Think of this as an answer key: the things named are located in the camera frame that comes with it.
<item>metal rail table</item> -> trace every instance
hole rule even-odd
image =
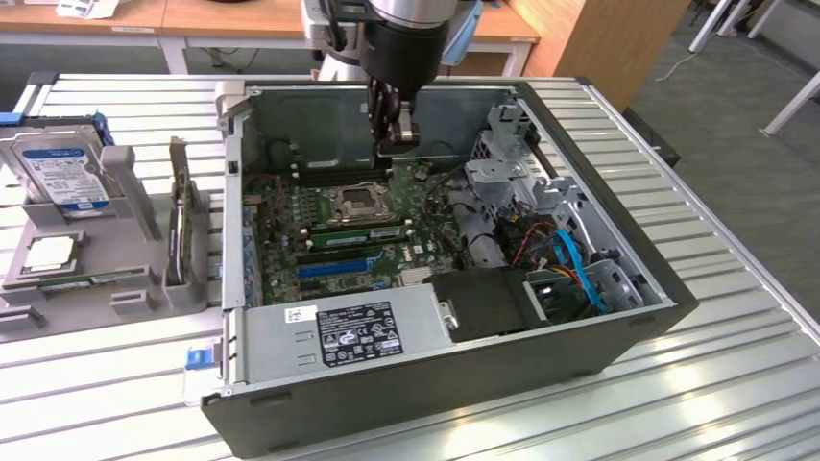
[[[61,75],[51,86],[27,87],[19,100],[41,115],[105,113],[114,141],[135,146],[151,192],[169,184],[169,136],[193,144],[190,168],[213,197],[213,268],[223,168],[217,78]],[[595,376],[265,459],[815,456],[817,325],[595,89],[570,79],[530,82],[701,306]],[[7,260],[23,216],[7,171],[0,181]],[[221,327],[211,275],[213,308],[199,314],[0,345],[0,459],[230,459],[199,409],[181,399],[183,352]]]

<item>white paper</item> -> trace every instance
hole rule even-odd
[[[118,0],[59,0],[55,15],[81,19],[105,19],[111,17]]]

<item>blue pcie slot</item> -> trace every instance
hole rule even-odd
[[[295,273],[299,279],[307,277],[337,276],[338,274],[349,274],[353,272],[367,272],[370,264],[366,259],[357,261],[337,262],[321,266],[299,267]]]

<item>blue latch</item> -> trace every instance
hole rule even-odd
[[[21,112],[0,112],[0,127],[17,127],[23,116]]]
[[[213,348],[191,349],[183,362],[185,370],[202,370],[215,365],[213,361]]]
[[[470,9],[465,11],[461,27],[451,36],[451,40],[446,45],[446,48],[443,48],[441,64],[457,65],[466,56],[466,50],[470,46],[470,42],[473,41],[473,34],[475,33],[477,20],[481,16],[481,9],[481,2],[479,0],[475,0]]]

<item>blue hard drive label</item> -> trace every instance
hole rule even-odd
[[[65,209],[82,211],[109,203],[98,170],[89,162],[85,150],[35,149],[22,151],[27,170],[50,200]]]

